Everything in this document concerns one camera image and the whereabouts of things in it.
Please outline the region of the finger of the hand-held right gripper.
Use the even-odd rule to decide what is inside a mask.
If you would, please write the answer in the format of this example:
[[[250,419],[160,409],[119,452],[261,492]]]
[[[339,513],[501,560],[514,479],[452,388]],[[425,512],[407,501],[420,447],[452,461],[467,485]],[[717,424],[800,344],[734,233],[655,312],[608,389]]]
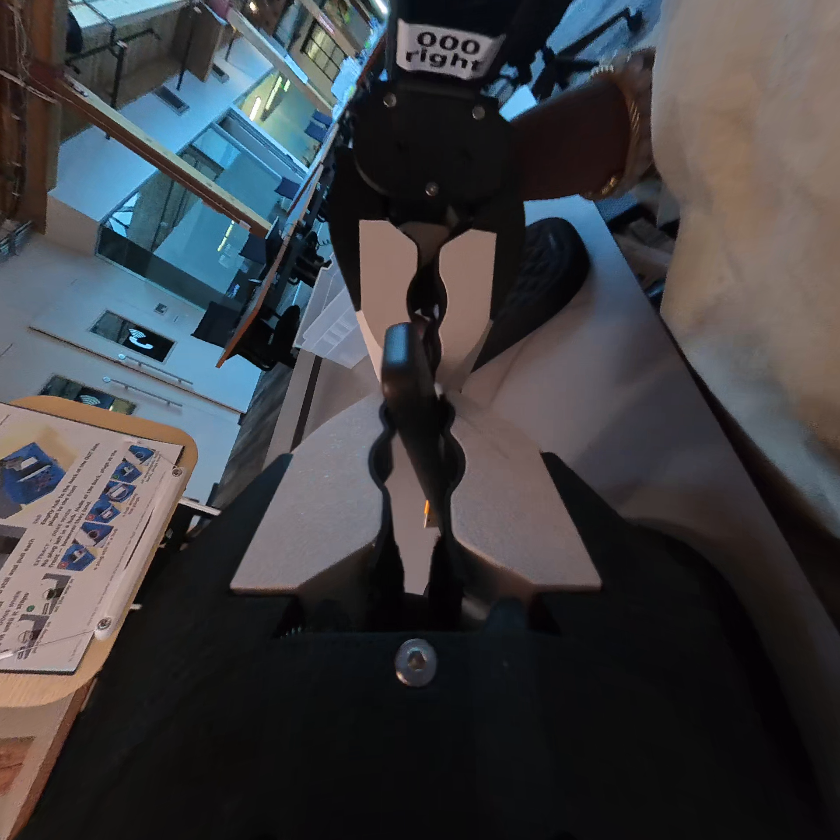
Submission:
[[[377,377],[386,331],[411,318],[407,297],[418,268],[417,244],[403,231],[386,220],[360,221],[359,325]]]
[[[438,305],[441,319],[427,327],[427,348],[441,392],[462,389],[487,339],[496,242],[496,234],[471,228],[444,243],[437,253],[445,300]]]

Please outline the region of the person in grey sweatshirt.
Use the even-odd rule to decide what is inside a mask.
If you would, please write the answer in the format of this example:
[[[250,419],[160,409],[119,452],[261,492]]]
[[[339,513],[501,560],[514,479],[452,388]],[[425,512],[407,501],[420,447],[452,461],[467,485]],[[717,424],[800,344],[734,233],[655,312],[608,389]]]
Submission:
[[[654,157],[680,210],[662,315],[838,536],[839,3],[663,2]]]

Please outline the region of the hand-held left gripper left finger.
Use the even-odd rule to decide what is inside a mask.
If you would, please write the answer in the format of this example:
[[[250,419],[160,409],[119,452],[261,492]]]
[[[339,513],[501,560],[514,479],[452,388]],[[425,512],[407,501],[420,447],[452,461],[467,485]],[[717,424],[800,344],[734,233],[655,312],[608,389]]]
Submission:
[[[391,500],[371,458],[387,439],[368,395],[312,432],[290,462],[230,584],[240,595],[366,601],[392,536]]]

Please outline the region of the long wooden desk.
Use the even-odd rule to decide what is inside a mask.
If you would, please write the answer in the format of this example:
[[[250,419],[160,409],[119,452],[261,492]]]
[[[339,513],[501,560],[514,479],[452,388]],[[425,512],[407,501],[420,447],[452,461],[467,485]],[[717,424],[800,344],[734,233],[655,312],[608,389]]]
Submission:
[[[322,143],[320,151],[317,153],[314,162],[310,166],[308,175],[298,193],[290,206],[290,211],[287,220],[281,229],[280,246],[275,254],[275,258],[271,262],[266,271],[266,275],[259,280],[254,294],[241,312],[231,335],[226,342],[223,351],[216,362],[215,367],[222,369],[223,366],[234,357],[238,351],[239,345],[244,341],[246,333],[251,328],[252,324],[257,320],[260,310],[263,308],[272,286],[276,283],[280,269],[284,266],[287,253],[290,252],[291,243],[296,236],[298,227],[305,221],[306,215],[312,207],[314,195],[318,187],[322,183],[324,177],[323,173],[327,167],[327,163],[331,162],[334,156],[333,147],[336,144],[342,130],[344,121],[347,119],[347,112],[354,95],[362,89],[367,77],[371,74],[371,70],[375,67],[376,62],[384,54],[385,42],[383,37],[380,37],[369,57],[365,60],[360,74],[356,81],[350,86],[346,95],[340,104],[340,110],[332,126],[329,129],[327,138]]]

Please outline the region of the clear plastic storage bin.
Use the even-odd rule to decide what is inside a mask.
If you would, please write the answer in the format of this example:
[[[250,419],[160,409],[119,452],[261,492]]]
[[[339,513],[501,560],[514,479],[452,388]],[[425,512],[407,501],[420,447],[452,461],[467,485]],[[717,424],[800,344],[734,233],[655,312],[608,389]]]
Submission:
[[[318,273],[293,345],[347,369],[369,354],[335,258]]]

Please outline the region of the black phone symbol sign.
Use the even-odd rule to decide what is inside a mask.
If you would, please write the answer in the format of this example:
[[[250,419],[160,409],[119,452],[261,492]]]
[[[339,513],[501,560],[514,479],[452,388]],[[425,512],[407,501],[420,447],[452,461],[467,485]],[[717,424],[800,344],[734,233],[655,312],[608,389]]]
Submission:
[[[159,362],[167,361],[175,347],[172,339],[113,311],[101,314],[89,333]]]

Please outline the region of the wooden beam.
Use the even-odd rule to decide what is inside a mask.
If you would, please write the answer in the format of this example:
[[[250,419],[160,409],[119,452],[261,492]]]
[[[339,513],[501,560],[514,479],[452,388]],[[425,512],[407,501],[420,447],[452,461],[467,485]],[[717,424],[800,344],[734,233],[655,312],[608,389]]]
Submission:
[[[52,77],[49,79],[48,89],[61,103],[78,112],[109,138],[115,139],[124,148],[152,164],[158,172],[183,186],[203,205],[247,229],[253,235],[260,238],[268,236],[271,228],[269,221],[208,176],[201,174],[194,166],[185,163],[178,154],[165,148],[162,143],[123,117],[88,88],[68,77]]]

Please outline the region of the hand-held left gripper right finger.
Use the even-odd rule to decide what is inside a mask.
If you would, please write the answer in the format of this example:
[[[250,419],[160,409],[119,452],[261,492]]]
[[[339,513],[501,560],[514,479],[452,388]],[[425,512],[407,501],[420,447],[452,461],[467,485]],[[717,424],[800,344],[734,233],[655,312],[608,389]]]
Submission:
[[[475,402],[430,402],[429,489],[481,601],[597,592],[602,579],[531,438]]]

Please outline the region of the black wifi symbol sign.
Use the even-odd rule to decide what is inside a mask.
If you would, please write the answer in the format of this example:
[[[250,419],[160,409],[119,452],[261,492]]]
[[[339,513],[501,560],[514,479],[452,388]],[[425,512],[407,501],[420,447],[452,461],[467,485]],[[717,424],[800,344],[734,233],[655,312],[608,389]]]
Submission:
[[[38,392],[39,396],[54,396],[68,401],[101,408],[112,413],[133,415],[137,404],[59,374],[53,374]]]

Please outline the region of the black multi-port usb hub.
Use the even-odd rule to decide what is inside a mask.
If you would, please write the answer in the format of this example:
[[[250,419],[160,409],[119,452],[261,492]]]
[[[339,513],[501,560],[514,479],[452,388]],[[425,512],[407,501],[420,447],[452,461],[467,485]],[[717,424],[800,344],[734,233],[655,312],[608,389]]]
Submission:
[[[387,412],[441,532],[449,525],[456,457],[446,434],[450,418],[437,394],[419,331],[411,322],[385,331],[381,386]]]

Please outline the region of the black textured pad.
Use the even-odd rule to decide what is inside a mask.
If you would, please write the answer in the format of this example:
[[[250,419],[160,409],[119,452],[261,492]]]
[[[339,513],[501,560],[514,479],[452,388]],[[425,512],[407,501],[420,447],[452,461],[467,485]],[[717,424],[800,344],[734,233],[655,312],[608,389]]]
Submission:
[[[493,319],[472,371],[525,340],[581,290],[591,267],[585,244],[561,217],[526,227],[518,275]]]

